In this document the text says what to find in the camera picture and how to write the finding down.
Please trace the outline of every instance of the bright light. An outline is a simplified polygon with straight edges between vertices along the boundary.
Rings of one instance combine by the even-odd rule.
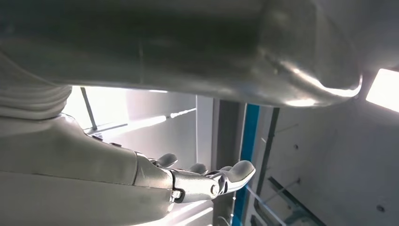
[[[86,104],[82,96],[82,91],[79,86],[72,87],[72,93],[66,100],[66,106],[62,113],[75,118],[82,129],[92,127]]]
[[[187,114],[187,113],[192,112],[192,111],[195,111],[195,110],[196,110],[196,108],[192,108],[192,109],[190,109],[190,110],[185,110],[185,111],[178,112],[178,113],[171,113],[171,114],[170,114],[170,117],[171,117],[171,118],[175,118],[175,117],[177,117],[177,116],[179,116],[179,115]]]
[[[88,100],[97,126],[126,123],[129,120],[127,89],[86,87]]]
[[[399,112],[399,72],[380,69],[366,101]]]
[[[188,211],[190,211],[190,210],[196,208],[197,206],[200,206],[201,204],[203,204],[203,203],[205,203],[205,202],[206,202],[206,201],[193,202],[193,203],[191,203],[191,204],[189,204],[189,205],[186,205],[186,206],[182,207],[182,208],[179,209],[179,210],[172,211],[170,214],[166,215],[166,217],[164,217],[164,218],[162,218],[162,219],[160,219],[160,220],[156,220],[156,221],[148,222],[148,223],[144,223],[144,224],[139,224],[139,225],[136,225],[136,226],[170,225],[170,224],[169,224],[170,221],[172,221],[172,220],[174,220],[175,218],[177,218],[178,216],[180,216],[180,215],[182,215],[182,214],[184,214],[184,213],[186,213],[186,212],[188,212]]]
[[[186,225],[186,224],[188,224],[188,223],[190,223],[190,222],[192,222],[192,221],[195,221],[196,219],[198,219],[198,218],[204,216],[205,214],[211,212],[212,210],[213,210],[213,208],[212,208],[212,207],[209,207],[208,209],[203,210],[203,211],[197,213],[196,215],[191,216],[191,217],[189,217],[189,218],[187,218],[187,219],[181,221],[181,222],[180,222],[179,224],[177,224],[177,225],[178,225],[178,226],[184,226],[184,225]]]
[[[363,82],[363,77],[360,77],[359,80],[359,85],[354,88],[354,89],[334,89],[334,88],[327,88],[325,86],[323,86],[323,84],[321,84],[321,82],[315,78],[313,78],[312,76],[308,75],[306,72],[301,71],[299,68],[295,67],[293,64],[291,64],[290,62],[286,62],[286,61],[282,61],[280,62],[281,64],[283,64],[283,66],[285,66],[287,69],[289,69],[290,71],[292,71],[293,73],[295,73],[298,78],[300,78],[301,80],[311,84],[313,87],[316,87],[320,90],[323,90],[325,92],[328,92],[330,94],[333,95],[337,95],[337,96],[341,96],[341,97],[354,97],[355,95],[357,95],[360,91],[362,82]]]
[[[102,134],[104,137],[113,137],[136,129],[141,129],[163,123],[166,121],[166,119],[166,116],[163,115],[143,120],[129,121],[127,126],[103,131]]]
[[[308,107],[313,106],[315,103],[316,101],[313,99],[291,100],[286,102],[287,105],[294,107]]]
[[[165,91],[165,90],[155,90],[155,89],[151,89],[151,90],[149,90],[150,92],[153,92],[153,93],[167,93],[167,91]]]

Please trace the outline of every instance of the blue stripe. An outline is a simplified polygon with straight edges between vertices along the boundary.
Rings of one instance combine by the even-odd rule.
[[[247,111],[245,114],[244,134],[242,136],[242,147],[241,147],[241,160],[252,161],[252,155],[254,153],[256,128],[258,125],[259,117],[259,106],[247,105]],[[243,217],[244,206],[247,198],[247,190],[245,187],[238,190],[236,193],[236,202],[234,205],[234,217],[232,226],[240,226]]]

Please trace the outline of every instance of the screw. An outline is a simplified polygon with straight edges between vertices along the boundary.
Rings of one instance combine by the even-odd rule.
[[[216,185],[212,185],[212,187],[211,187],[211,193],[212,193],[213,195],[217,195]]]
[[[385,208],[382,205],[377,205],[377,210],[380,211],[381,213],[385,212]]]
[[[174,191],[172,191],[172,197],[175,199],[178,199],[178,198],[182,197],[182,192],[174,190]]]

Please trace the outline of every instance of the cable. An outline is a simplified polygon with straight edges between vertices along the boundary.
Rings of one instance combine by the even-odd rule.
[[[224,218],[224,217],[222,217],[222,216],[218,216],[217,218],[218,218],[218,219],[222,219],[224,222],[226,222],[227,226],[231,226],[231,225],[229,224],[229,222],[227,222],[226,218]]]

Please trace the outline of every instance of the white wall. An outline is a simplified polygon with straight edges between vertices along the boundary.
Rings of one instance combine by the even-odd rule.
[[[170,115],[196,107],[195,95],[182,93],[153,93],[146,90],[128,90],[129,120],[142,120]],[[143,153],[149,158],[159,158],[174,153],[179,161],[176,168],[186,169],[196,163],[196,112],[189,112],[157,125],[107,136],[104,140]]]
[[[365,100],[374,76],[342,105],[280,110],[266,177],[283,186],[301,178],[289,192],[327,225],[399,221],[399,113]],[[261,197],[272,194],[266,180]],[[290,213],[279,198],[268,204],[282,218]]]

